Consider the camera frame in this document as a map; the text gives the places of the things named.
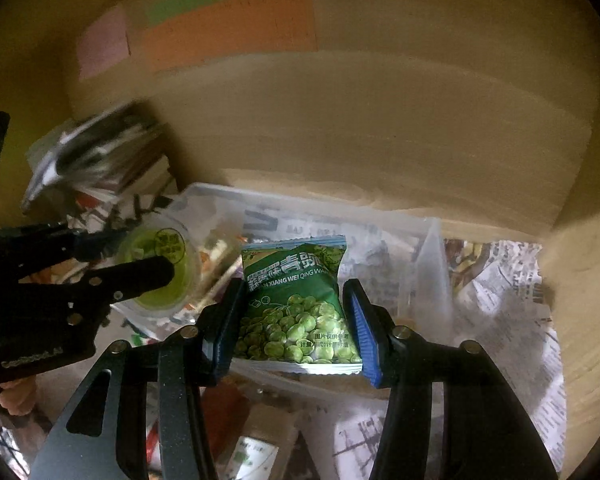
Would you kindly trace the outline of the person's left hand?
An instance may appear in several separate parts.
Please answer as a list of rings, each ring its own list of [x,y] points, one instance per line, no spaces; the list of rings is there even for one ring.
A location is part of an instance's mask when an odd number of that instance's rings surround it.
[[[2,382],[0,385],[1,407],[12,416],[30,414],[36,404],[36,377],[17,379],[13,382]]]

